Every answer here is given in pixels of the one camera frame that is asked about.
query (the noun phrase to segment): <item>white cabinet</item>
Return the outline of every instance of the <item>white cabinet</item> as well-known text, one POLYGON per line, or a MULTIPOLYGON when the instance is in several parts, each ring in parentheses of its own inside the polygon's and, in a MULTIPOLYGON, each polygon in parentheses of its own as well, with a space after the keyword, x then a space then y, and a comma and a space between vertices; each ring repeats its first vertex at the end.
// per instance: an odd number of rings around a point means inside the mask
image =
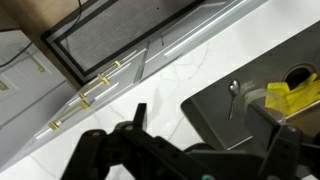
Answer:
MULTIPOLYGON (((63 130, 68 129, 68 127, 81 121, 132 88, 135 85, 135 77, 145 53, 146 49, 143 49, 131 58, 120 61, 121 65, 119 67, 110 71, 110 73, 106 73, 107 84, 96 78, 88 86, 81 89, 50 120, 50 128, 53 130, 60 129, 59 132, 55 131, 55 134, 63 132, 63 130)), ((52 132, 48 131, 48 128, 42 129, 37 134, 37 139, 41 139, 41 137, 52 132)))
MULTIPOLYGON (((0 64, 10 61, 29 43, 20 30, 0 32, 0 64)), ((0 169, 13 162, 74 93, 35 45, 0 68, 0 169)))
MULTIPOLYGON (((9 61, 29 42, 21 31, 1 32, 0 63, 9 61)), ((1 127, 65 81, 65 78, 32 45, 10 65, 0 69, 0 81, 1 127)))

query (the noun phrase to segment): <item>yellow object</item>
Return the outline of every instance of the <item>yellow object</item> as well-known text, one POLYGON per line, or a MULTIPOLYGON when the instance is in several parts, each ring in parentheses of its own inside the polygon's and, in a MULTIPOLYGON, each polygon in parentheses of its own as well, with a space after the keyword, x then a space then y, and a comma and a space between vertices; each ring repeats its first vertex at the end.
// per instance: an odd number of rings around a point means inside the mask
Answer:
POLYGON ((9 89, 6 84, 4 84, 2 81, 0 81, 0 91, 4 91, 9 89))
MULTIPOLYGON (((119 61, 115 61, 113 62, 103 73, 107 72, 108 70, 110 70, 112 67, 119 67, 121 66, 119 61)), ((110 84, 109 80, 106 77, 103 77, 101 74, 103 73, 99 73, 97 74, 98 80, 95 81, 94 83, 92 83, 89 87, 87 87, 86 89, 84 89, 81 93, 78 94, 78 96, 82 99, 85 100, 86 99, 86 93, 91 91, 92 89, 94 89, 95 87, 99 86, 102 83, 108 85, 110 84)))
POLYGON ((284 100, 282 106, 285 108, 280 110, 279 102, 270 96, 265 99, 265 107, 280 111, 288 116, 320 100, 320 80, 315 81, 316 77, 317 74, 313 73, 291 91, 286 82, 269 83, 268 91, 279 94, 284 100))
POLYGON ((27 54, 31 60, 38 66, 38 71, 40 73, 45 72, 46 70, 44 69, 44 67, 33 57, 33 55, 31 53, 29 53, 28 51, 25 51, 25 54, 27 54))
POLYGON ((55 120, 53 120, 51 123, 49 123, 48 126, 52 130, 59 129, 59 125, 57 124, 59 122, 59 120, 61 120, 62 118, 64 118, 65 116, 67 116, 68 114, 73 112, 74 110, 76 110, 78 107, 81 107, 82 109, 86 110, 86 109, 88 109, 90 107, 90 104, 88 104, 85 101, 79 102, 77 105, 71 107, 69 110, 67 110, 66 112, 62 113, 59 117, 57 117, 55 120))

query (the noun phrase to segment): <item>cabinet door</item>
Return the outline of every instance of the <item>cabinet door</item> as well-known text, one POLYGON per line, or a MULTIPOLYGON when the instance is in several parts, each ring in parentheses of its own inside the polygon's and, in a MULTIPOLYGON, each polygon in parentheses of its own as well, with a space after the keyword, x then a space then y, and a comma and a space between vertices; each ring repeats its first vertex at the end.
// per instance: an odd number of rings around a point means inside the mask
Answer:
POLYGON ((0 130, 0 171, 25 156, 25 150, 34 143, 32 139, 34 134, 47 124, 48 120, 73 93, 74 89, 64 82, 0 130))
POLYGON ((124 93, 126 89, 135 84, 136 75, 145 53, 147 53, 146 49, 139 51, 132 58, 130 58, 127 63, 123 64, 122 67, 117 69, 115 73, 107 76, 110 81, 109 87, 106 87, 104 90, 97 91, 95 94, 93 94, 96 104, 100 104, 104 101, 110 102, 110 100, 124 93))
MULTIPOLYGON (((7 60, 24 49, 30 40, 21 31, 10 31, 0 34, 0 50, 4 51, 7 60)), ((24 77, 39 96, 49 92, 64 81, 63 75, 35 46, 31 45, 14 63, 13 68, 24 77)))
POLYGON ((26 79, 13 68, 0 74, 0 127, 27 109, 39 97, 26 79))

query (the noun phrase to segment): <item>cable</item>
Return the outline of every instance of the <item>cable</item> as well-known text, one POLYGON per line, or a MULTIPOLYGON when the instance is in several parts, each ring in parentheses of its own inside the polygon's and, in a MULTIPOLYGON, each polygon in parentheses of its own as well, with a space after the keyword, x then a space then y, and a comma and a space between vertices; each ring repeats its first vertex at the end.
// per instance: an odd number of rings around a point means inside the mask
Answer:
MULTIPOLYGON (((81 18, 81 14, 82 14, 82 4, 81 4, 81 0, 78 0, 78 4, 79 4, 79 14, 78 14, 78 18, 77 20, 73 23, 73 25, 65 32, 65 34, 68 34, 69 31, 71 29, 73 29, 76 24, 79 22, 80 18, 81 18)), ((13 58, 11 58, 8 62, 5 62, 3 64, 0 64, 0 68, 3 68, 7 65, 9 65, 10 63, 12 63, 14 60, 16 60, 22 53, 24 53, 32 44, 33 44, 34 40, 32 40, 25 48, 23 48, 18 54, 16 54, 13 58)))
POLYGON ((79 14, 78 14, 78 18, 77 18, 77 20, 73 23, 73 25, 72 25, 68 30, 66 30, 66 32, 64 33, 66 36, 67 36, 67 34, 69 33, 69 31, 70 31, 71 29, 73 29, 73 28, 76 26, 76 24, 80 21, 80 18, 81 18, 81 15, 82 15, 82 4, 81 4, 81 0, 78 0, 78 4, 79 4, 79 14))
POLYGON ((23 48, 18 54, 16 54, 8 62, 1 64, 0 68, 5 67, 5 66, 9 65, 10 63, 12 63, 15 59, 17 59, 17 57, 19 57, 22 53, 24 53, 24 51, 26 51, 32 44, 33 44, 33 41, 31 41, 25 48, 23 48))

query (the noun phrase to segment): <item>gold handle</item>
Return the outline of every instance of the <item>gold handle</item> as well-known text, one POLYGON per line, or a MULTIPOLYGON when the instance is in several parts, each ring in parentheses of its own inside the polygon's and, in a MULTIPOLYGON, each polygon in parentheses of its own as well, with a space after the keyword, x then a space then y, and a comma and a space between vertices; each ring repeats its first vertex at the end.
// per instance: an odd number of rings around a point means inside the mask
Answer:
POLYGON ((59 129, 59 125, 57 124, 57 122, 64 118, 66 115, 70 114, 72 111, 76 110, 78 107, 81 107, 82 109, 86 110, 90 107, 90 105, 85 102, 85 101, 81 101, 79 102, 77 105, 73 106, 72 108, 70 108, 69 110, 67 110, 66 112, 62 113, 59 117, 57 117, 55 120, 53 120, 50 124, 48 124, 48 126, 52 129, 52 130, 57 130, 59 129))
POLYGON ((98 80, 94 83, 92 83, 89 87, 87 87, 85 90, 83 90, 83 92, 79 93, 78 96, 82 99, 85 100, 86 99, 86 93, 89 92, 91 89, 94 89, 96 86, 99 86, 100 83, 104 83, 104 84, 110 84, 109 80, 106 77, 102 77, 101 74, 97 75, 98 80))
POLYGON ((119 61, 115 61, 109 67, 107 67, 107 69, 104 70, 101 74, 106 73, 107 71, 109 71, 113 67, 120 67, 120 66, 121 66, 120 62, 119 61))
POLYGON ((44 69, 44 67, 33 57, 32 54, 30 54, 28 51, 25 51, 25 53, 27 54, 27 56, 29 56, 31 58, 31 60, 38 66, 38 71, 40 73, 45 72, 46 70, 44 69))
POLYGON ((4 84, 2 81, 0 81, 0 91, 4 91, 9 89, 6 84, 4 84))
MULTIPOLYGON (((119 61, 115 61, 114 63, 112 63, 106 70, 103 71, 103 73, 107 72, 108 70, 110 70, 113 67, 119 67, 120 63, 119 61)), ((90 90, 94 89, 95 87, 99 86, 101 83, 104 83, 106 85, 110 84, 109 80, 106 77, 103 77, 102 74, 103 73, 99 73, 97 75, 98 80, 94 83, 92 83, 89 87, 87 87, 85 90, 83 90, 81 93, 78 94, 78 96, 82 99, 85 100, 86 99, 86 93, 89 92, 90 90)))

